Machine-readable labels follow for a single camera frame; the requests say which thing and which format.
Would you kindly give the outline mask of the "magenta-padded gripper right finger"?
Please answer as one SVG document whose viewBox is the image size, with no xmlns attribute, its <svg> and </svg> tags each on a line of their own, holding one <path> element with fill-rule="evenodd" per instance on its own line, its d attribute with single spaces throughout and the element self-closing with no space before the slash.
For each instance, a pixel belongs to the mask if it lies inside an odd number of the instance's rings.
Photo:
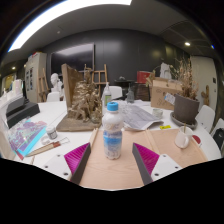
<svg viewBox="0 0 224 224">
<path fill-rule="evenodd" d="M 132 153 L 135 157 L 144 185 L 182 169 L 182 167 L 167 154 L 159 155 L 137 143 L 133 144 Z"/>
</svg>

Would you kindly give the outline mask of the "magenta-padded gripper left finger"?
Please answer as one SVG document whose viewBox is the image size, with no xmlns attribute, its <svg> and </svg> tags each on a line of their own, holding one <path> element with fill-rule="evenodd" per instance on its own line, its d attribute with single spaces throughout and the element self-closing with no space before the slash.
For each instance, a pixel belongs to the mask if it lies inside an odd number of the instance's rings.
<svg viewBox="0 0 224 224">
<path fill-rule="evenodd" d="M 91 144 L 86 143 L 65 155 L 57 154 L 44 164 L 42 168 L 45 171 L 79 185 L 90 153 Z"/>
</svg>

